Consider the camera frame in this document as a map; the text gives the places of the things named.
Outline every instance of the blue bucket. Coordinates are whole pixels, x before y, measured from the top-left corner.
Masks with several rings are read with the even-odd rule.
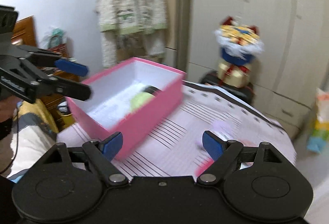
[[[239,58],[239,57],[233,57],[229,55],[224,48],[221,48],[222,52],[222,58],[226,61],[229,62],[230,64],[236,65],[236,66],[242,66],[245,64],[250,63],[253,59],[254,56],[252,54],[243,54],[242,56],[245,58],[245,60]]]

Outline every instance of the open box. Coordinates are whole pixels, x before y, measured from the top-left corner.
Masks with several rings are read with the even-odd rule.
[[[117,159],[127,157],[152,129],[182,101],[185,73],[144,59],[131,58],[83,81],[93,91],[88,101],[67,98],[80,126],[93,139],[104,140],[114,132],[123,135]],[[130,100],[146,86],[160,91],[130,113]]]

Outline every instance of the screw head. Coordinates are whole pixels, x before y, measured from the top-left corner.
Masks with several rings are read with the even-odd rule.
[[[203,182],[214,182],[216,180],[216,176],[213,174],[203,174],[200,176],[200,180]]]
[[[112,182],[123,182],[126,179],[125,175],[122,174],[113,174],[109,176],[109,180]]]

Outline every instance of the black cable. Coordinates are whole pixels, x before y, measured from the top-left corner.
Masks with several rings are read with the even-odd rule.
[[[18,107],[16,107],[16,122],[17,122],[17,134],[16,134],[16,152],[14,155],[14,158],[11,160],[11,162],[9,163],[9,165],[0,172],[0,175],[2,175],[3,173],[5,173],[14,163],[16,156],[17,156],[17,152],[19,151],[19,109]]]

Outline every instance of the wooden headboard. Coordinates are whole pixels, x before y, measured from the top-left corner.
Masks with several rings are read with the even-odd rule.
[[[37,47],[33,16],[16,22],[13,30],[12,44],[25,44]]]

